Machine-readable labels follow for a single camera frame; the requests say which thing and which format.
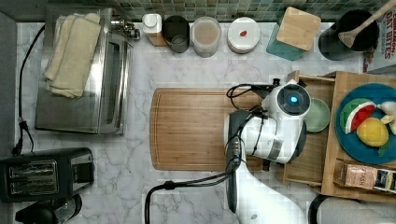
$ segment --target wooden spoon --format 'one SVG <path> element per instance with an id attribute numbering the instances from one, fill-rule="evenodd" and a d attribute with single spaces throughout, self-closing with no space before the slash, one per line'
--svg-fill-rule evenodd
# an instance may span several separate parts
<path id="1" fill-rule="evenodd" d="M 367 26 L 369 26 L 373 21 L 378 20 L 382 15 L 388 12 L 391 8 L 396 6 L 396 0 L 388 1 L 384 6 L 382 6 L 375 14 L 373 14 L 369 19 L 367 19 L 364 23 L 362 23 L 359 27 L 338 34 L 341 42 L 343 42 L 347 47 L 352 48 L 353 43 L 355 42 L 356 36 Z"/>

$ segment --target toy watermelon slice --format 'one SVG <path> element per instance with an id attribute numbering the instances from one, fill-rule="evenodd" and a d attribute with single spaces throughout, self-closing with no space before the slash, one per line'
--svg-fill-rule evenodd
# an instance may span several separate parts
<path id="1" fill-rule="evenodd" d="M 345 134 L 355 131 L 374 111 L 375 103 L 371 100 L 358 98 L 350 101 L 341 111 L 341 129 Z"/>

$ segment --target toaster oven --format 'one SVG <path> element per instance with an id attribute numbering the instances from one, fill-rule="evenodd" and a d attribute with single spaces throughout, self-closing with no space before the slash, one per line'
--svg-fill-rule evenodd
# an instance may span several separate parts
<path id="1" fill-rule="evenodd" d="M 96 13 L 102 26 L 83 95 L 70 99 L 50 94 L 44 70 L 53 51 L 54 30 L 60 16 Z M 39 78 L 35 128 L 70 133 L 122 133 L 133 47 L 130 38 L 114 24 L 112 8 L 49 4 Z"/>

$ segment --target white countertop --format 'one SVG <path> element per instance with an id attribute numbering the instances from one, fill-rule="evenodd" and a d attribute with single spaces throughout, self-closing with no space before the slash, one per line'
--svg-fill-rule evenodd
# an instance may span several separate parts
<path id="1" fill-rule="evenodd" d="M 18 24 L 18 68 L 35 34 L 43 23 Z M 58 147 L 89 147 L 96 174 L 93 186 L 81 193 L 83 208 L 68 223 L 144 223 L 143 209 L 147 192 L 166 180 L 191 180 L 213 175 L 210 172 L 169 172 L 153 168 L 149 155 L 149 110 L 152 95 L 159 87 L 222 87 L 239 83 L 281 83 L 288 73 L 301 70 L 305 75 L 325 75 L 336 70 L 360 72 L 362 57 L 333 62 L 314 48 L 297 61 L 290 62 L 266 52 L 274 23 L 260 23 L 262 37 L 249 54 L 233 53 L 226 44 L 230 23 L 222 23 L 222 37 L 217 53 L 203 59 L 192 48 L 178 54 L 169 48 L 153 47 L 142 33 L 134 43 L 133 73 L 130 77 L 128 114 L 125 135 L 82 135 L 34 130 L 37 78 L 41 76 L 42 38 L 37 42 L 23 75 L 23 116 L 31 127 L 35 150 Z M 329 27 L 321 25 L 321 31 Z M 23 152 L 30 143 L 24 139 Z M 306 185 L 283 186 L 275 179 L 275 168 L 269 173 L 255 174 L 263 183 L 289 196 L 304 210 L 316 193 Z M 15 203 L 14 212 L 29 203 Z M 394 206 L 375 205 L 384 215 Z M 236 216 L 228 209 L 225 185 L 211 188 L 159 191 L 151 197 L 151 223 L 173 224 L 236 224 Z"/>

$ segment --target jar lid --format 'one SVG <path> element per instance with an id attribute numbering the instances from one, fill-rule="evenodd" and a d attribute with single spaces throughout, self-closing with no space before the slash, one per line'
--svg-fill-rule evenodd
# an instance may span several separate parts
<path id="1" fill-rule="evenodd" d="M 220 25 L 211 17 L 201 17 L 192 25 L 191 40 L 198 48 L 212 48 L 219 43 L 220 37 Z"/>
<path id="2" fill-rule="evenodd" d="M 239 50 L 253 49 L 259 43 L 260 35 L 257 22 L 247 17 L 235 20 L 228 30 L 230 44 Z"/>
<path id="3" fill-rule="evenodd" d="M 146 34 L 156 34 L 163 28 L 161 15 L 159 14 L 146 14 L 142 18 L 143 32 Z"/>

